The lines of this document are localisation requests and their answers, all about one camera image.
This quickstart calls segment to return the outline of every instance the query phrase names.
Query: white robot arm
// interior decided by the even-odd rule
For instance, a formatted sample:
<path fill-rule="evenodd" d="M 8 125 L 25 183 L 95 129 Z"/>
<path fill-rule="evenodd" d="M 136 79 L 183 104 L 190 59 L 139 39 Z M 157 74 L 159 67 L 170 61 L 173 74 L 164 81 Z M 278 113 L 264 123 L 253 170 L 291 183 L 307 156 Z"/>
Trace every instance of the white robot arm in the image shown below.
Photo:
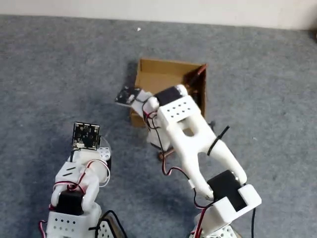
<path fill-rule="evenodd" d="M 101 139 L 98 125 L 75 123 L 74 150 L 55 177 L 47 236 L 39 224 L 43 238 L 116 237 L 111 224 L 100 219 L 102 211 L 95 202 L 99 187 L 109 182 L 111 169 L 111 149 L 105 139 L 99 147 Z"/>
<path fill-rule="evenodd" d="M 143 117 L 149 128 L 149 143 L 162 151 L 170 146 L 174 148 L 192 188 L 206 199 L 214 201 L 213 206 L 206 208 L 196 218 L 204 237 L 214 236 L 221 228 L 261 204 L 255 189 L 250 184 L 245 185 L 245 171 L 220 137 L 214 134 L 183 85 L 155 95 L 139 88 L 125 87 L 115 101 L 130 106 Z M 227 171 L 206 181 L 199 169 L 199 152 L 217 159 Z M 229 182 L 231 190 L 226 191 L 226 184 L 218 188 L 217 184 L 222 181 Z"/>

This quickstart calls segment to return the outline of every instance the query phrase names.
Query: brown cardboard box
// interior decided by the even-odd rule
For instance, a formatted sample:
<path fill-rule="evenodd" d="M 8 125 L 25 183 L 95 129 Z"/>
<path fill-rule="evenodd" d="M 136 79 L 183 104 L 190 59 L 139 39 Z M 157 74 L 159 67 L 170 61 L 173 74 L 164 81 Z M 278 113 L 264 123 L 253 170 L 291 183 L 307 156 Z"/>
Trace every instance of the brown cardboard box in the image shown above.
<path fill-rule="evenodd" d="M 202 64 L 157 59 L 140 59 L 135 86 L 153 94 L 177 84 L 184 84 L 192 78 Z M 189 93 L 198 92 L 198 104 L 205 116 L 206 108 L 206 71 L 203 71 Z M 130 112 L 132 125 L 144 126 L 142 118 L 133 110 Z"/>

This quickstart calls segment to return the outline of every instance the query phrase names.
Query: black wire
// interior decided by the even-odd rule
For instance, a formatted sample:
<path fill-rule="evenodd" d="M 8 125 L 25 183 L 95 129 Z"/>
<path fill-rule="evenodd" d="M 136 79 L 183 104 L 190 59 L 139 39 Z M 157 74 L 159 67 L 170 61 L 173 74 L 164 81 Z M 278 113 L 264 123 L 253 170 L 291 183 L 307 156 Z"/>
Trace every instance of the black wire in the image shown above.
<path fill-rule="evenodd" d="M 214 147 L 214 146 L 216 145 L 216 143 L 223 137 L 223 135 L 228 131 L 229 128 L 230 128 L 230 127 L 227 126 L 227 127 L 222 131 L 222 133 L 221 133 L 219 136 L 217 136 L 217 138 L 213 141 L 213 143 L 211 144 L 211 146 L 209 147 L 209 150 L 208 150 L 208 152 L 207 152 L 207 155 L 208 155 L 208 156 L 209 156 L 211 150 L 213 149 L 213 147 Z"/>
<path fill-rule="evenodd" d="M 70 152 L 70 162 L 73 162 L 73 157 L 74 157 L 74 153 L 75 153 L 75 151 L 79 151 L 80 149 L 74 149 L 74 150 L 72 150 L 71 152 Z"/>
<path fill-rule="evenodd" d="M 253 209 L 252 220 L 251 220 L 251 238 L 254 238 L 254 220 L 256 217 L 256 208 Z"/>
<path fill-rule="evenodd" d="M 117 214 L 116 214 L 114 211 L 112 211 L 112 210 L 109 210 L 109 211 L 105 212 L 105 213 L 102 215 L 102 217 L 99 219 L 97 225 L 96 225 L 95 227 L 90 227 L 88 230 L 90 230 L 90 231 L 91 231 L 91 230 L 95 230 L 95 238 L 98 238 L 98 230 L 99 230 L 99 228 L 100 228 L 100 224 L 101 224 L 101 222 L 105 219 L 105 217 L 106 217 L 109 213 L 111 213 L 111 214 L 115 217 L 115 219 L 116 219 L 116 221 L 117 221 L 117 223 L 118 223 L 118 225 L 119 225 L 119 227 L 120 227 L 120 229 L 121 229 L 121 231 L 122 231 L 122 233 L 123 233 L 123 236 L 124 236 L 125 238 L 127 238 L 128 236 L 127 236 L 127 234 L 126 234 L 126 232 L 125 232 L 125 230 L 124 230 L 122 224 L 120 223 Z"/>

